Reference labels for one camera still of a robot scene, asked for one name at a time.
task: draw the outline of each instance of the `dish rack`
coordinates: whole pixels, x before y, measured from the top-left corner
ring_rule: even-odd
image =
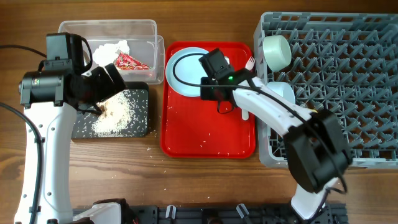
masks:
[[[283,35],[292,49],[289,67],[267,69],[262,40]],[[296,104],[326,108],[340,120],[353,166],[398,168],[398,15],[265,12],[254,32],[256,72],[287,82]],[[287,167],[282,138],[257,124],[260,160]]]

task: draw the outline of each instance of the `white fork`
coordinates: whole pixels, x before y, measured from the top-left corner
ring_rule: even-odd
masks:
[[[244,66],[247,70],[251,71],[254,68],[254,63],[256,59],[254,57],[250,57],[246,65]]]

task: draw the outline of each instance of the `light blue plate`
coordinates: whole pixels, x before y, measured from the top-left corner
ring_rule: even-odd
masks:
[[[182,56],[192,53],[203,53],[207,54],[209,51],[201,49],[198,47],[187,47],[185,49],[179,50],[170,58],[166,65],[166,79],[170,87],[177,93],[188,96],[188,97],[198,97],[200,96],[200,88],[194,86],[188,86],[180,83],[174,78],[173,66],[174,63]],[[200,79],[202,77],[207,77],[207,74],[203,67],[199,63],[199,58],[201,55],[189,56],[178,62],[175,67],[175,74],[179,79],[193,83],[200,84]]]

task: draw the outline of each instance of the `wooden surface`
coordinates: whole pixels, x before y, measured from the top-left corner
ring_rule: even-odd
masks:
[[[166,47],[178,40],[244,42],[266,11],[398,11],[394,1],[134,1],[0,5],[0,44],[45,51],[45,35],[67,20],[154,19]],[[22,110],[17,85],[41,58],[23,50],[0,51],[0,101]],[[195,206],[286,203],[295,181],[286,169],[269,169],[258,152],[245,160],[172,159],[159,147],[162,85],[151,86],[153,133],[142,139],[71,142],[70,200],[73,208],[104,198],[124,197],[131,205]],[[12,223],[19,204],[25,161],[24,123],[0,110],[0,222]],[[398,223],[398,171],[349,170],[350,223]]]

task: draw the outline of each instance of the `clear plastic container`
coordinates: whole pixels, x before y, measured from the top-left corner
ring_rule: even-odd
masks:
[[[149,70],[120,70],[126,82],[162,83],[164,77],[164,41],[157,35],[156,22],[139,20],[64,21],[58,32],[78,34],[87,39],[92,53],[104,44],[127,40],[130,56],[148,65]]]

